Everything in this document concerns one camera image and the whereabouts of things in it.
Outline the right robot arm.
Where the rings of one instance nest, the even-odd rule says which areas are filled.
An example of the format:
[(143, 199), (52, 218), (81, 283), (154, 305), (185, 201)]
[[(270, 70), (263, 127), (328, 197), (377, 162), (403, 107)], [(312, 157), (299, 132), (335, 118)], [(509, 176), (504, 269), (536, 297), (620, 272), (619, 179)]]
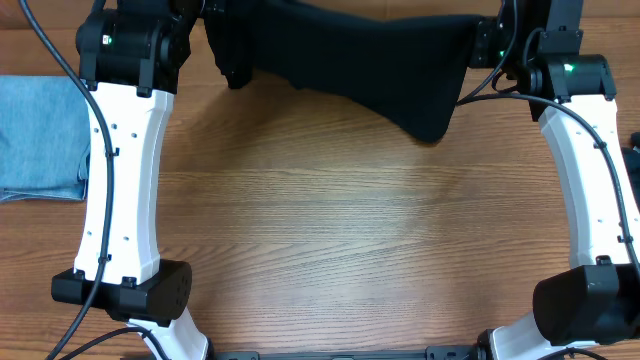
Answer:
[(639, 210), (617, 134), (607, 60), (580, 51), (579, 1), (505, 1), (479, 22), (470, 64), (501, 77), (495, 99), (529, 104), (552, 152), (570, 229), (567, 271), (540, 281), (532, 311), (430, 359), (561, 359), (639, 335)]

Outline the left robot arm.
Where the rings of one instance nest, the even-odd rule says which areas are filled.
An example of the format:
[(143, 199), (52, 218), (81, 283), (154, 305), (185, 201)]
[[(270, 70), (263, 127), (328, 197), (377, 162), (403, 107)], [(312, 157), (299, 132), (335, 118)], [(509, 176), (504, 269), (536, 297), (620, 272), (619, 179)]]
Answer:
[(137, 330), (158, 359), (210, 359), (187, 303), (192, 270), (163, 259), (156, 203), (163, 138), (199, 1), (97, 2), (76, 34), (90, 95), (84, 234), (73, 266), (52, 280), (58, 302), (99, 308)]

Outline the black garment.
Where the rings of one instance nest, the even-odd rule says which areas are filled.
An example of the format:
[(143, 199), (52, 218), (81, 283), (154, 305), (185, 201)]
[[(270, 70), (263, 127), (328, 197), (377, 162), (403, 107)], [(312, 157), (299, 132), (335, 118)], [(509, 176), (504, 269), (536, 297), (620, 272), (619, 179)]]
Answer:
[(208, 1), (202, 17), (230, 88), (259, 69), (349, 98), (428, 144), (448, 129), (481, 20), (376, 21), (282, 0)]

